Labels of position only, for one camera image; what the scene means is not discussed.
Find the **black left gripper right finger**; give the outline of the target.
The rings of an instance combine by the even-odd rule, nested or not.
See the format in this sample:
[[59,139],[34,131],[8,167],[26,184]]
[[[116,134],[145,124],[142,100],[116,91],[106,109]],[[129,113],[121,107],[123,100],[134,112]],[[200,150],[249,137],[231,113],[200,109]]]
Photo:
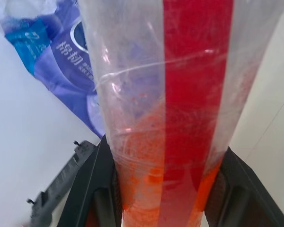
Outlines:
[[230,148],[211,189],[209,227],[284,227],[284,214],[255,172]]

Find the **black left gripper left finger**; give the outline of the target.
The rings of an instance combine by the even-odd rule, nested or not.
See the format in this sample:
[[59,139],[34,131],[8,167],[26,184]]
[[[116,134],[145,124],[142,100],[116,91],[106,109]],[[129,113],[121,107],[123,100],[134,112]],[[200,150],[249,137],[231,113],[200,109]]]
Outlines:
[[57,227],[121,227],[122,213],[117,171],[103,137],[78,171]]

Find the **large purple tissue pack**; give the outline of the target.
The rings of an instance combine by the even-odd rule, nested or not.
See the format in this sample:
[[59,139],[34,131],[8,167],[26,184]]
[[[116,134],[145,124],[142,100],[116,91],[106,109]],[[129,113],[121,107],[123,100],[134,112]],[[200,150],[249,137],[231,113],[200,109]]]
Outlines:
[[102,137],[78,0],[0,0],[0,31],[27,71]]

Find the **grey handheld controller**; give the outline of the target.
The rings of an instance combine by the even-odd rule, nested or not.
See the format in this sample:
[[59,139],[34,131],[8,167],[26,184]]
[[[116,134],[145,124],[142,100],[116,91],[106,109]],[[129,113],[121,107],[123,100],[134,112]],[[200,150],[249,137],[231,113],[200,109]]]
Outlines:
[[52,212],[70,190],[77,172],[97,147],[87,140],[81,143],[74,141],[74,144],[76,145],[75,153],[46,190],[41,191],[35,200],[27,199],[27,203],[32,204],[29,227],[50,226]]

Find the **clear bottle with red stripe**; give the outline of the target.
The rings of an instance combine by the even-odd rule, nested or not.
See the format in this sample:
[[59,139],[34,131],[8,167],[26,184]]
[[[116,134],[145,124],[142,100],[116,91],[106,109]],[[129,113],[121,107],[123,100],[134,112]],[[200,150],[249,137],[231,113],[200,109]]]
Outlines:
[[124,227],[200,227],[284,0],[79,0]]

